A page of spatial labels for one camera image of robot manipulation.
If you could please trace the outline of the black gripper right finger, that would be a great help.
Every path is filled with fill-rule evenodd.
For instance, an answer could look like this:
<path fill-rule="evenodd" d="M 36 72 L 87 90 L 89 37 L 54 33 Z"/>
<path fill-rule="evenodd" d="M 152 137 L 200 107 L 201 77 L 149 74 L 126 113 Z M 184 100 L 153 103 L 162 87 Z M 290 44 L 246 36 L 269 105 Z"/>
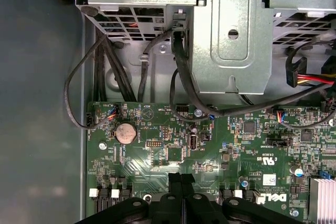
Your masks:
<path fill-rule="evenodd" d="M 183 195 L 188 220 L 192 223 L 300 223 L 263 206 L 237 197 L 225 199 L 221 205 L 210 201 L 204 194 L 194 192 L 192 174 L 182 174 Z"/>

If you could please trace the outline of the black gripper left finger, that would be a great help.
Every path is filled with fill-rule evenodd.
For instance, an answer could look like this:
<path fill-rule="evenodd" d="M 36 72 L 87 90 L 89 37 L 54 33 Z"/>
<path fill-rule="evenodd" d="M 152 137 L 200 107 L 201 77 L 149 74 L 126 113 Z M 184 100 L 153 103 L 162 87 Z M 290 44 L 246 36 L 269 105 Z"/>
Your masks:
<path fill-rule="evenodd" d="M 159 202 L 129 198 L 80 220 L 79 223 L 180 223 L 182 215 L 182 175 L 170 173 L 169 192 Z"/>

